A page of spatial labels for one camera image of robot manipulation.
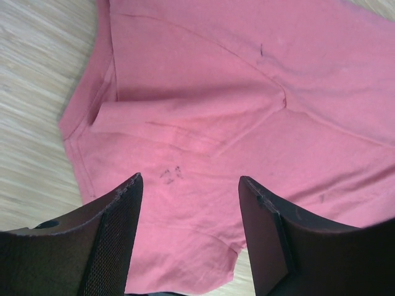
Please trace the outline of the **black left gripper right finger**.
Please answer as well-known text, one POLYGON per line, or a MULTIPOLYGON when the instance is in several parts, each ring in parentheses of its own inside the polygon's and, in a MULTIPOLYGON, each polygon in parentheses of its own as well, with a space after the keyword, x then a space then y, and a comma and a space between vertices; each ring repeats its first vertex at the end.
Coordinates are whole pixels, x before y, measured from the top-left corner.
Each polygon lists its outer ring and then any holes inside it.
POLYGON ((256 295, 394 294, 394 220, 337 223, 248 176, 238 192, 256 295))

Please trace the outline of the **salmon red t-shirt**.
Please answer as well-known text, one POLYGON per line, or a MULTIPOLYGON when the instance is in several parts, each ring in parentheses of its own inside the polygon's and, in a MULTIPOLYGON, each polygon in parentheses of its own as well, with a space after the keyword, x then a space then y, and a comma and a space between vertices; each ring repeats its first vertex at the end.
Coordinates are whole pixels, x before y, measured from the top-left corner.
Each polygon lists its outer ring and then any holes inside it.
POLYGON ((59 128, 84 203, 143 176, 126 293, 233 279, 242 175, 339 223, 394 217, 394 22, 349 1, 96 7, 59 128))

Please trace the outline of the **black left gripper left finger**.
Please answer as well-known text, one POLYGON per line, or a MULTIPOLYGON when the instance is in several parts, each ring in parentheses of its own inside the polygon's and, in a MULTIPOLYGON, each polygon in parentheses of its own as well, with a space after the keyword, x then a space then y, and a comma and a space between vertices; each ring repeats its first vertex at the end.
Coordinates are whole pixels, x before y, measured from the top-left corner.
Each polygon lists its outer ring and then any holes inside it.
POLYGON ((123 295, 143 178, 39 224, 1 232, 1 295, 123 295))

